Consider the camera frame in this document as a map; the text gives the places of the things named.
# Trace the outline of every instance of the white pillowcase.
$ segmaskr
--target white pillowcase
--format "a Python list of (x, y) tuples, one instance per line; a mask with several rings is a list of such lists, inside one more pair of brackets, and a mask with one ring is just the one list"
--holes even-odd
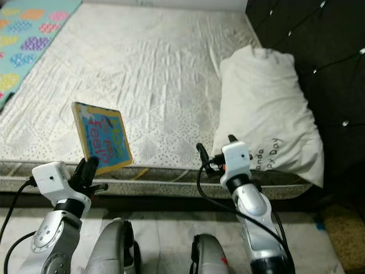
[(221, 153), (233, 134), (249, 146), (252, 170), (294, 173), (323, 187), (322, 141), (293, 56), (246, 46), (223, 60), (220, 72), (222, 101), (213, 153)]

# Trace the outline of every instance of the white mattress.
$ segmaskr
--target white mattress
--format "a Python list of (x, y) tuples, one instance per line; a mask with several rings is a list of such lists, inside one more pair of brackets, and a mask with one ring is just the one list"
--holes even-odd
[(136, 164), (196, 168), (218, 126), (218, 65), (248, 43), (239, 13), (84, 3), (0, 114), (0, 160), (78, 162), (77, 100), (121, 111)]

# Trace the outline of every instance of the black cable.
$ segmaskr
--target black cable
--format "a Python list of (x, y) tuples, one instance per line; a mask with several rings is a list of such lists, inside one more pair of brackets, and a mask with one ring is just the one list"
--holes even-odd
[(31, 176), (28, 181), (26, 181), (21, 187), (19, 187), (18, 192), (15, 194), (14, 200), (11, 203), (11, 206), (9, 208), (9, 211), (8, 211), (6, 217), (5, 217), (5, 221), (2, 224), (2, 227), (1, 227), (1, 230), (0, 230), (0, 244), (1, 244), (2, 236), (4, 234), (5, 227), (7, 225), (7, 222), (10, 219), (11, 214), (13, 213), (13, 210), (14, 210), (15, 204), (17, 203), (17, 200), (19, 198), (19, 195), (23, 191), (23, 189), (26, 188), (27, 186), (34, 186), (34, 187), (37, 186), (37, 184), (36, 184), (33, 176)]
[(293, 270), (293, 274), (295, 274), (295, 265), (294, 265), (294, 260), (293, 260), (293, 257), (291, 256), (291, 253), (290, 253), (290, 250), (289, 250), (289, 247), (287, 246), (287, 244), (285, 244), (285, 242), (278, 236), (276, 235), (273, 231), (271, 231), (269, 228), (267, 228), (266, 226), (264, 226), (263, 224), (259, 223), (258, 221), (256, 221), (255, 219), (251, 218), (250, 216), (246, 215), (246, 214), (243, 214), (242, 212), (236, 210), (236, 209), (233, 209), (233, 208), (230, 208), (230, 207), (227, 207), (226, 205), (224, 204), (221, 204), (215, 200), (213, 200), (212, 198), (210, 198), (209, 196), (207, 196), (204, 191), (202, 190), (201, 186), (200, 186), (200, 176), (201, 176), (201, 173), (204, 169), (205, 166), (207, 166), (208, 164), (212, 164), (213, 161), (210, 160), (206, 163), (204, 163), (200, 168), (199, 168), (199, 171), (198, 171), (198, 175), (197, 175), (197, 180), (196, 180), (196, 186), (197, 186), (197, 189), (198, 189), (198, 192), (199, 194), (207, 201), (211, 202), (212, 204), (215, 204), (216, 206), (219, 206), (221, 208), (223, 208), (225, 211), (227, 212), (230, 212), (230, 213), (233, 213), (235, 215), (238, 215), (239, 217), (242, 217), (252, 223), (254, 223), (255, 225), (257, 225), (258, 227), (262, 228), (263, 230), (265, 230), (268, 234), (272, 235), (272, 237), (274, 237), (276, 239), (276, 241), (278, 241), (280, 243), (280, 245), (283, 247), (284, 251), (285, 251), (285, 254), (288, 258), (288, 261), (289, 263), (291, 264), (291, 267), (292, 267), (292, 270)]
[(279, 215), (277, 214), (277, 212), (275, 210), (272, 209), (271, 211), (274, 214), (274, 217), (275, 217), (276, 221), (278, 222), (281, 238), (283, 239), (283, 242), (287, 245), (285, 231), (284, 231), (284, 228), (283, 228), (283, 224), (281, 223), (280, 217), (279, 217)]
[(10, 259), (10, 255), (13, 252), (14, 248), (17, 247), (18, 244), (20, 244), (22, 241), (24, 241), (25, 239), (32, 237), (35, 234), (35, 231), (28, 233), (27, 235), (24, 235), (23, 237), (21, 237), (19, 240), (17, 240), (8, 250), (6, 257), (5, 257), (5, 261), (4, 261), (4, 274), (7, 274), (7, 267), (9, 265), (9, 259)]

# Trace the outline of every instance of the bed frame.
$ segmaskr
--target bed frame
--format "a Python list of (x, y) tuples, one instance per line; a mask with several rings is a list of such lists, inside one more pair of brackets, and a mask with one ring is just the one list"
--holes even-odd
[(365, 1), (250, 0), (246, 13), (265, 48), (291, 53), (325, 151), (324, 203), (359, 192), (365, 167)]

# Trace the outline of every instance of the book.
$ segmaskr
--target book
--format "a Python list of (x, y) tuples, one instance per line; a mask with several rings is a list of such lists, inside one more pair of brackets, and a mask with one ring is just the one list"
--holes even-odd
[(72, 102), (84, 157), (99, 158), (96, 175), (133, 162), (120, 111)]

